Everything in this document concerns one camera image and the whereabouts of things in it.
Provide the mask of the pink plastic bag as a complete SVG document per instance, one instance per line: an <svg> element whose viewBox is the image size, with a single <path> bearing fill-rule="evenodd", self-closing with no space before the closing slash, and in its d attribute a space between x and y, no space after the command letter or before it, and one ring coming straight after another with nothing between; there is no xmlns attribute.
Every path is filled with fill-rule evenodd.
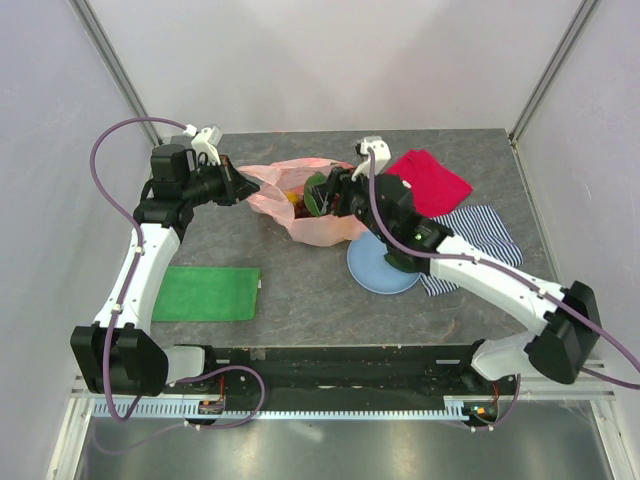
<svg viewBox="0 0 640 480"><path fill-rule="evenodd" d="M345 162L306 157L269 165L245 165L237 168L245 176L261 182L260 190L248 198L251 209L271 217L299 243L330 247L343 241L357 240L366 231L353 215L297 218L288 192L303 193L305 181L314 173L330 173L333 167L350 168Z"/></svg>

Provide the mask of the green avocado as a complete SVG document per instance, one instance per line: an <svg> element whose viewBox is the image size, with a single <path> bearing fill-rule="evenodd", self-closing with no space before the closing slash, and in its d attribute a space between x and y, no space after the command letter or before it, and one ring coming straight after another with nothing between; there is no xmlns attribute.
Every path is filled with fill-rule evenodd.
<svg viewBox="0 0 640 480"><path fill-rule="evenodd" d="M398 259L390 252L384 255L385 262L392 268L401 271L403 273L415 273L415 267L411 263L404 262L402 259Z"/></svg>

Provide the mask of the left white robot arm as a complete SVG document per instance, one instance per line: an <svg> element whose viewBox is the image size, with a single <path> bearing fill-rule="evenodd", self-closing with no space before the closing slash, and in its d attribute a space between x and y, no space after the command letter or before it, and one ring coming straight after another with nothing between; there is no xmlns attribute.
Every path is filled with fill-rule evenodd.
<svg viewBox="0 0 640 480"><path fill-rule="evenodd" d="M219 382L203 346L163 349L150 338L164 274L200 205L232 206L259 187L213 146L167 144L153 149L151 178L128 218L131 241L119 276L92 324L70 344L88 389L97 394L157 396L182 378L198 393Z"/></svg>

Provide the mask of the green lime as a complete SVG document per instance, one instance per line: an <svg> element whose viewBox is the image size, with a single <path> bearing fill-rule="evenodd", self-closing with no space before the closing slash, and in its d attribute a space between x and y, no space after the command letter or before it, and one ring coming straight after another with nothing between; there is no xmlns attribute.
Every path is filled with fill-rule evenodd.
<svg viewBox="0 0 640 480"><path fill-rule="evenodd" d="M315 172L307 178L303 189L303 200L306 209L313 217L323 216L326 175Z"/></svg>

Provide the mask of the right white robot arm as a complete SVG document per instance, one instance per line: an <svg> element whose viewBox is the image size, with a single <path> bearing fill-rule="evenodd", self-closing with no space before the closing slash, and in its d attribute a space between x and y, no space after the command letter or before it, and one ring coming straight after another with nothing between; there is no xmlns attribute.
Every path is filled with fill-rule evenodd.
<svg viewBox="0 0 640 480"><path fill-rule="evenodd" d="M462 287L525 327L473 344L470 361L457 371L465 391L481 393L493 381L533 371L559 384L575 382L599 338L591 287L544 281L482 252L421 215L408 184L394 175L368 178L335 167L306 181L304 202L314 216L355 217L386 246L393 266Z"/></svg>

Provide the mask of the purple grape bunch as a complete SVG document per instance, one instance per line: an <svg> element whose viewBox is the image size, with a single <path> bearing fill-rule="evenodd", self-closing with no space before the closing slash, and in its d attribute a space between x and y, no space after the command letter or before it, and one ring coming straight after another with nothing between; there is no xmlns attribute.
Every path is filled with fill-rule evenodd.
<svg viewBox="0 0 640 480"><path fill-rule="evenodd" d="M311 212L309 211L309 209L307 208L305 202L303 200L299 200L297 201L294 205L294 217L296 219L301 219L301 218L310 218L312 217Z"/></svg>

